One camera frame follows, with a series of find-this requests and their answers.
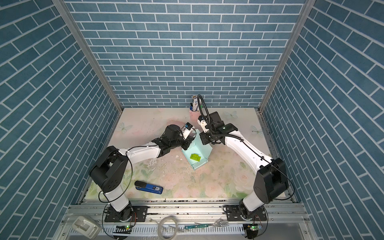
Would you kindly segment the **green plastic block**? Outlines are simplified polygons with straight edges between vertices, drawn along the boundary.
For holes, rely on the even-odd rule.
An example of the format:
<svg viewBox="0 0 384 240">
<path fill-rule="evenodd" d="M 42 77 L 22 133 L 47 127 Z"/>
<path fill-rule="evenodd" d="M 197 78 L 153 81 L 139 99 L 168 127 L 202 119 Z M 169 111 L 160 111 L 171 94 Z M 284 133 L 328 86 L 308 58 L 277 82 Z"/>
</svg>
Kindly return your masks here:
<svg viewBox="0 0 384 240">
<path fill-rule="evenodd" d="M 198 154 L 191 154 L 190 159 L 196 162 L 200 162 L 201 156 Z"/>
</svg>

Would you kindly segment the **light blue paper box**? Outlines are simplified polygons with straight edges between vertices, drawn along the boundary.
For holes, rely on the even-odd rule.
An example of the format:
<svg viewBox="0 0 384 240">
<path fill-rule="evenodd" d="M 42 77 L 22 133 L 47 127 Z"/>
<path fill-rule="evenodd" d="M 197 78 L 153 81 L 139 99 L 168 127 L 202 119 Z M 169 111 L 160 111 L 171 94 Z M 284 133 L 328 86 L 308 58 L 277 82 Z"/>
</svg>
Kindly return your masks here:
<svg viewBox="0 0 384 240">
<path fill-rule="evenodd" d="M 191 142 L 189 148 L 187 150 L 182 149 L 182 152 L 192 168 L 196 170 L 208 162 L 212 149 L 209 144 L 203 145 L 200 131 L 197 130 L 196 138 Z"/>
</svg>

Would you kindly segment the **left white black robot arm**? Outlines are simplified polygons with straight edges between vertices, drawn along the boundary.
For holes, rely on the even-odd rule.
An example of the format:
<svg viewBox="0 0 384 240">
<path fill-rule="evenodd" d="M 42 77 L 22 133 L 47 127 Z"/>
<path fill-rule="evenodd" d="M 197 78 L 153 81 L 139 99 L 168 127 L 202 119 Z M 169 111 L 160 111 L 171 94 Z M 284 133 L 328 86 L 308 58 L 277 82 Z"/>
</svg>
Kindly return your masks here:
<svg viewBox="0 0 384 240">
<path fill-rule="evenodd" d="M 150 143 L 135 146 L 129 149 L 107 147 L 90 169 L 90 177 L 101 188 L 100 195 L 107 199 L 104 201 L 109 210 L 117 215 L 118 221 L 127 222 L 132 219 L 133 208 L 125 195 L 122 181 L 127 165 L 132 166 L 148 159 L 160 158 L 172 149 L 181 147 L 187 150 L 195 139 L 190 136 L 194 131 L 193 125 L 186 123 L 182 128 L 169 125 L 163 134 Z"/>
</svg>

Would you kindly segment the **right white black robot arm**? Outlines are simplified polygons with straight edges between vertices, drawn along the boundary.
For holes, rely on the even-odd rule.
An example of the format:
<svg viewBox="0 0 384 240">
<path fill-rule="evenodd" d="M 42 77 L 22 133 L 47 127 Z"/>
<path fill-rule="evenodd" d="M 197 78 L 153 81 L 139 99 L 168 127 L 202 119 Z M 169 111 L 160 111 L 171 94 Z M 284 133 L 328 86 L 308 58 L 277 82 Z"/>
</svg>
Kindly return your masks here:
<svg viewBox="0 0 384 240">
<path fill-rule="evenodd" d="M 224 124 L 218 112 L 201 115 L 198 124 L 203 129 L 203 145 L 220 142 L 234 150 L 252 168 L 256 178 L 253 191 L 239 202 L 239 212 L 244 219 L 253 218 L 256 210 L 275 200 L 289 188 L 286 164 L 258 150 L 233 124 Z"/>
</svg>

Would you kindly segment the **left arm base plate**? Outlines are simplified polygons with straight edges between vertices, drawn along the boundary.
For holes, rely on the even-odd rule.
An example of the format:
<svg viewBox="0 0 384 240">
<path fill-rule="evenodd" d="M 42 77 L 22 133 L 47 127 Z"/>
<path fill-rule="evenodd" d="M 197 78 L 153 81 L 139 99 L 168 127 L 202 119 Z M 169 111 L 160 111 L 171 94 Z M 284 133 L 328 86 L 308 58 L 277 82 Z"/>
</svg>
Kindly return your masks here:
<svg viewBox="0 0 384 240">
<path fill-rule="evenodd" d="M 107 223 L 145 222 L 147 213 L 147 206 L 127 206 L 121 212 L 117 212 L 112 206 L 107 206 L 104 210 L 104 221 Z"/>
</svg>

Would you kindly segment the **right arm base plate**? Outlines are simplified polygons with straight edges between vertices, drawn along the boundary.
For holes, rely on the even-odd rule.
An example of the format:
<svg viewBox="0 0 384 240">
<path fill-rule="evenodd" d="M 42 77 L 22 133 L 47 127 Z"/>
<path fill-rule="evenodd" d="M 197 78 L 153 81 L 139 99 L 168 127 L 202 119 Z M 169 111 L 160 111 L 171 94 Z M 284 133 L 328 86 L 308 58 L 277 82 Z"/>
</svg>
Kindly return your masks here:
<svg viewBox="0 0 384 240">
<path fill-rule="evenodd" d="M 229 222 L 239 221 L 266 221 L 267 213 L 264 206 L 261 206 L 254 211 L 248 211 L 243 205 L 224 205 L 222 209 Z"/>
</svg>

